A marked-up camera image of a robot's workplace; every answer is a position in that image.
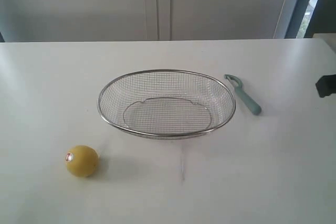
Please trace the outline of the oval steel mesh basket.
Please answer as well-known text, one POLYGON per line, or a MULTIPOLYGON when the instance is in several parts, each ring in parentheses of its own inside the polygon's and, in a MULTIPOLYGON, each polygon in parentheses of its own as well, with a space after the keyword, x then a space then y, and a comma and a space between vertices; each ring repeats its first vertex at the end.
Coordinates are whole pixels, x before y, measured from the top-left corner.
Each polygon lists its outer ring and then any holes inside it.
POLYGON ((180 140, 212 132, 236 111, 230 89, 197 72, 153 69, 110 81, 97 100, 102 119, 116 129, 156 140, 180 140))

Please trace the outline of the teal handled peeler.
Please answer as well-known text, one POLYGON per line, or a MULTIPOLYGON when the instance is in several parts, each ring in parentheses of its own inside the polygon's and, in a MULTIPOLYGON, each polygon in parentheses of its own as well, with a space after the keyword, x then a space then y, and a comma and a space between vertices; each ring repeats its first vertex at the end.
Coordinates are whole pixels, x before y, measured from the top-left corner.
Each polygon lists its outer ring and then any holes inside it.
POLYGON ((225 74, 224 78, 233 86, 236 95, 253 115, 259 115, 262 112, 261 106, 243 90, 243 83, 238 77, 225 74))

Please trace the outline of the yellow lemon with sticker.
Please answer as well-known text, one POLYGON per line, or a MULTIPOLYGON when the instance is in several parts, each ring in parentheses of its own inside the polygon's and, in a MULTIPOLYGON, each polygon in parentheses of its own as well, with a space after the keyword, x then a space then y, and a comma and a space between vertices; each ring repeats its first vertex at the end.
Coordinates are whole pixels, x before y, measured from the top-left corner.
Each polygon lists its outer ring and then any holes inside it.
POLYGON ((65 155, 67 171, 76 177, 91 176, 99 165, 97 152, 86 145, 77 145, 65 155))

